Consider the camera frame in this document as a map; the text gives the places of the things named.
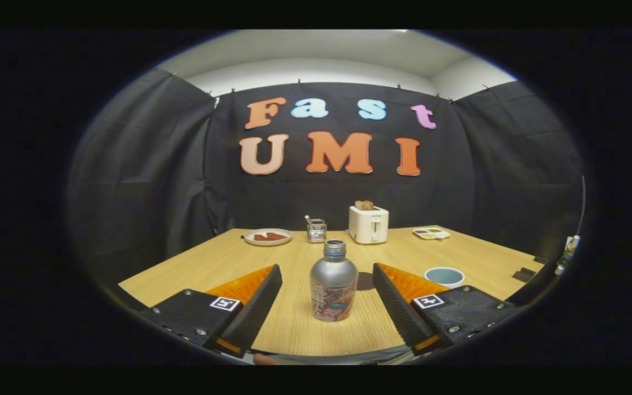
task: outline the metal cup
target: metal cup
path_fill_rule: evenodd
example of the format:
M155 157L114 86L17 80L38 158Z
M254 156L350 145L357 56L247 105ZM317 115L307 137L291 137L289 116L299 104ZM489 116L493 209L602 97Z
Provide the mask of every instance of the metal cup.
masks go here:
M306 238L308 242L325 242L326 222L322 219L312 219L306 224Z

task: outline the blue letter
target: blue letter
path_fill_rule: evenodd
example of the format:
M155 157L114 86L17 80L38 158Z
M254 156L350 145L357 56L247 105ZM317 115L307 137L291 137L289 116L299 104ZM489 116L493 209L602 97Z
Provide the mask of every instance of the blue letter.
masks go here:
M309 98L296 102L296 107L291 110L291 116L296 118L323 118L328 115L326 102L321 99Z
M362 99L358 101L358 107L361 108L358 114L366 120L378 121L387 116L387 112L384 110L387 106L380 100Z

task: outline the toaster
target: toaster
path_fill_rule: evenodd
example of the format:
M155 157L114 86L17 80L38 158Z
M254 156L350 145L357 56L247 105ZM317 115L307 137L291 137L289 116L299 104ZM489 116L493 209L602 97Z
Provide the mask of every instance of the toaster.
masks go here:
M374 210L360 210L351 206L348 218L348 232L359 244L379 244L387 241L389 212L379 207Z

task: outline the wooden table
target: wooden table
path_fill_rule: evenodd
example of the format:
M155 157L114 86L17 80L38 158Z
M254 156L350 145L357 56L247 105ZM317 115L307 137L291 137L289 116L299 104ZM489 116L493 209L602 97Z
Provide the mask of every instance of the wooden table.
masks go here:
M389 229L388 241L360 245L346 231L329 230L328 238L346 241L348 257L361 272L384 263L416 275L432 267L453 267L465 273L464 284L505 300L524 285L512 278L522 267L538 272L541 263L511 250L450 229L444 240L422 240L413 228ZM274 263L283 285L258 337L256 350L302 356L343 356L399 347L399 336L376 290L358 291L351 315L340 322L312 316L309 270L323 256L323 243L309 243L306 231L292 232L288 243L258 247L241 239L246 229L233 229L134 275L119 285L151 307L185 288L198 291Z

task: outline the bottle cap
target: bottle cap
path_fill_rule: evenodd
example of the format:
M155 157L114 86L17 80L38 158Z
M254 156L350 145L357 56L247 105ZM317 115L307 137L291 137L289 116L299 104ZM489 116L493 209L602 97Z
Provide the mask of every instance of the bottle cap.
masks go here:
M346 242L343 240L327 240L323 247L323 255L342 257L346 254Z

